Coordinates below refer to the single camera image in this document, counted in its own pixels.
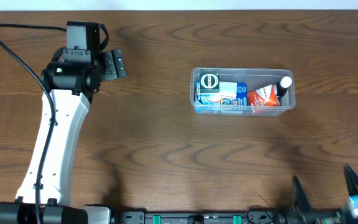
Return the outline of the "blue Cool Fever box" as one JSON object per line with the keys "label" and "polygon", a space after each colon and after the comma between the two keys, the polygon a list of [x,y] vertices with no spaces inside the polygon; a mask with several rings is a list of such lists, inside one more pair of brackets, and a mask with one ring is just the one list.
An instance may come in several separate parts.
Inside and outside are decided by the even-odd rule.
{"label": "blue Cool Fever box", "polygon": [[235,99],[222,98],[218,93],[200,93],[200,82],[195,84],[195,103],[197,105],[219,105],[219,106],[246,106],[247,105],[247,85],[237,83],[237,97]]}

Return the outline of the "red small box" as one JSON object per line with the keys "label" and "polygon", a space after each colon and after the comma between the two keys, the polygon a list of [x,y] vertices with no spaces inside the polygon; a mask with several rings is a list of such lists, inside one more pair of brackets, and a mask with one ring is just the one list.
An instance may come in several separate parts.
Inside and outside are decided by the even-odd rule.
{"label": "red small box", "polygon": [[249,106],[280,106],[276,84],[268,85],[247,94]]}

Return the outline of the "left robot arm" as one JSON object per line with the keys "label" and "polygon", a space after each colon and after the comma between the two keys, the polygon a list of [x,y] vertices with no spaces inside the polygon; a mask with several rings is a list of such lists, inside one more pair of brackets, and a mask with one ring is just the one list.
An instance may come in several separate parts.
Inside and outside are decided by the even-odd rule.
{"label": "left robot arm", "polygon": [[93,95],[102,82],[126,75],[122,53],[107,50],[103,24],[67,23],[66,46],[36,76],[42,119],[26,176],[13,202],[0,203],[0,223],[117,223],[104,205],[73,208],[71,175],[76,145]]}

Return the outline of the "white green Panadol box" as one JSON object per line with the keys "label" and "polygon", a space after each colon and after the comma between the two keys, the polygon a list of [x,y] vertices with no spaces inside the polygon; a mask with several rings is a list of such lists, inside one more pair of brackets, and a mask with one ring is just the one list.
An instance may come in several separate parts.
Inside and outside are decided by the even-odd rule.
{"label": "white green Panadol box", "polygon": [[222,98],[235,99],[237,97],[237,83],[219,82],[219,94]]}

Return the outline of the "dark green round-logo box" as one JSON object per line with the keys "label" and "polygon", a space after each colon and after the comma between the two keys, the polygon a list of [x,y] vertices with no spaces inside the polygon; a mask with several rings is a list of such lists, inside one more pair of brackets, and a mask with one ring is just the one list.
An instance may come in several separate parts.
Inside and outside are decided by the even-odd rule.
{"label": "dark green round-logo box", "polygon": [[200,93],[218,93],[219,92],[219,75],[217,73],[207,73],[200,78]]}

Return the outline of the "dark bottle white cap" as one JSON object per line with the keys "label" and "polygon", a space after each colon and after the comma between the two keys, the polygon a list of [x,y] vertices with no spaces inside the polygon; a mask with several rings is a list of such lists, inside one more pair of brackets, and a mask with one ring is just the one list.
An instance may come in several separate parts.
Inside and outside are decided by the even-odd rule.
{"label": "dark bottle white cap", "polygon": [[290,77],[283,77],[279,82],[275,84],[277,89],[276,97],[278,101],[280,101],[285,96],[288,88],[291,87],[292,83],[293,80]]}

